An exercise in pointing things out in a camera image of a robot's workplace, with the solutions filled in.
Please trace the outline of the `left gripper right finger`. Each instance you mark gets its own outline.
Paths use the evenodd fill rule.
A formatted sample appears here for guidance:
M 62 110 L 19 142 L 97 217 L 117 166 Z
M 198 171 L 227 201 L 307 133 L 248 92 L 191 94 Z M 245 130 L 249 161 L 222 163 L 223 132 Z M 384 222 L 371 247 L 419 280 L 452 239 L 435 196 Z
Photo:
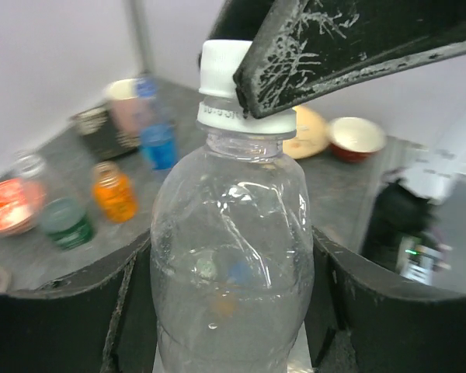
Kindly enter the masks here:
M 305 329 L 313 368 L 466 372 L 466 295 L 379 267 L 313 231 Z

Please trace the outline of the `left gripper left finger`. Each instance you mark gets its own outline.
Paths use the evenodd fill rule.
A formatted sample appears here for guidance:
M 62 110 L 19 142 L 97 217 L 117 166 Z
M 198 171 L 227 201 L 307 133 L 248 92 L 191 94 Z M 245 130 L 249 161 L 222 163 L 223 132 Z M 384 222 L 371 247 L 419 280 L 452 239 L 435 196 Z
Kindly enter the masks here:
M 150 372 L 151 236 L 38 290 L 0 294 L 0 372 Z

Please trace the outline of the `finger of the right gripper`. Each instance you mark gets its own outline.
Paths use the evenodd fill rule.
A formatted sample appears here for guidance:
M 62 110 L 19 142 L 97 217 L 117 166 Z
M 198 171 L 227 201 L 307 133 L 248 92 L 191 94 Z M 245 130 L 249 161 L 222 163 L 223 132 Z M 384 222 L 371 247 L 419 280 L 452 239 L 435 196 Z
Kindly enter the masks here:
M 466 54 L 466 1 L 276 1 L 234 75 L 256 119 Z
M 274 0 L 225 1 L 205 41 L 253 41 L 256 49 L 261 51 L 268 39 L 265 36 L 258 38 L 257 34 L 274 3 Z

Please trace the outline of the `blue white bottle cap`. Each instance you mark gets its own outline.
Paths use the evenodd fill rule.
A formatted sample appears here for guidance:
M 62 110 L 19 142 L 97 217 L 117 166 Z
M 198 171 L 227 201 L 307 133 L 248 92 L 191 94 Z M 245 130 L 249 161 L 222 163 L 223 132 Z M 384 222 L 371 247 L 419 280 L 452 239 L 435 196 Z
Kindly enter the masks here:
M 252 45 L 250 40 L 207 40 L 200 60 L 199 93 L 224 99 L 236 97 L 233 75 Z

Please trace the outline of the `green label clear bottle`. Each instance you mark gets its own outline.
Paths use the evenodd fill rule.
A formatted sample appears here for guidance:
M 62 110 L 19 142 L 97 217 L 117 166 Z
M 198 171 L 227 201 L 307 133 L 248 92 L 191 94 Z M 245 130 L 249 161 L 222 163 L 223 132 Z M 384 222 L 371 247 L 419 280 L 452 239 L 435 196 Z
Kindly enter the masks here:
M 42 155 L 19 152 L 13 171 L 38 228 L 55 245 L 70 250 L 93 239 L 95 228 L 86 204 Z

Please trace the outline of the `white green bottle cap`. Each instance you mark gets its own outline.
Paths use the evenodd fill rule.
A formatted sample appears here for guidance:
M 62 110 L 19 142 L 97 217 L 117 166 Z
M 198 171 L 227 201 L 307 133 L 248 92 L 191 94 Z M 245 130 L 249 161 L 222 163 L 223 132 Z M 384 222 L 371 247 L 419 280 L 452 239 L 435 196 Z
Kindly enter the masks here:
M 200 258 L 196 262 L 198 275 L 205 279 L 214 279 L 217 276 L 217 268 L 211 258 Z

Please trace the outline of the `orange bottle cap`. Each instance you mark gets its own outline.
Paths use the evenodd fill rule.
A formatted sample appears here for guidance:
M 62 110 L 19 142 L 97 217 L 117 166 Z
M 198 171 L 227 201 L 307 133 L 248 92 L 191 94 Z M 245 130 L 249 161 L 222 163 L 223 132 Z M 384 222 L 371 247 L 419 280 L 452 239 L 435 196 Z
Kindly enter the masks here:
M 234 298 L 219 297 L 212 301 L 211 307 L 219 317 L 231 317 L 237 308 L 237 301 Z

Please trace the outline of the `orange juice bottle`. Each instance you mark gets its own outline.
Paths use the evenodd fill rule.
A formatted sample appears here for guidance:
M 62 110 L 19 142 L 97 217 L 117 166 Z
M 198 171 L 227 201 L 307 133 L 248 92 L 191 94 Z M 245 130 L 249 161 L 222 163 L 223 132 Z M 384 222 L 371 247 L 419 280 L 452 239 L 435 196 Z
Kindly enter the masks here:
M 92 195 L 112 222 L 129 221 L 137 213 L 137 198 L 131 181 L 115 162 L 101 162 L 94 166 Z

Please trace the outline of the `blue label water bottle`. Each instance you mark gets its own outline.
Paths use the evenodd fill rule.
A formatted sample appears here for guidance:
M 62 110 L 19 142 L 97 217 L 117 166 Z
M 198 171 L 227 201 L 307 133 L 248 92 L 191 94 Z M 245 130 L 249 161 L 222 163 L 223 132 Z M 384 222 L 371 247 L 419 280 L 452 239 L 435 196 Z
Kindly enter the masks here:
M 166 174 L 178 162 L 174 125 L 158 98 L 158 89 L 148 75 L 135 81 L 137 109 L 134 119 L 138 125 L 140 151 L 155 173 Z

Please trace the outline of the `clear bottle blue-white cap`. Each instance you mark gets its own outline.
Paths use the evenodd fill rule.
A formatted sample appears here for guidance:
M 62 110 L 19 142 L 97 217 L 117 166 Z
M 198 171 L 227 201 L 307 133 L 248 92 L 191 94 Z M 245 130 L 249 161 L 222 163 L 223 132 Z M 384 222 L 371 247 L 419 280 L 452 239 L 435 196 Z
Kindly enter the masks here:
M 238 98 L 203 95 L 203 146 L 165 178 L 151 222 L 151 293 L 167 372 L 285 372 L 311 299 L 315 269 L 302 168 L 283 152 L 296 114 L 245 117 Z M 214 279 L 196 262 L 211 258 Z M 229 284 L 238 261 L 249 285 Z M 231 317 L 211 307 L 234 298 Z

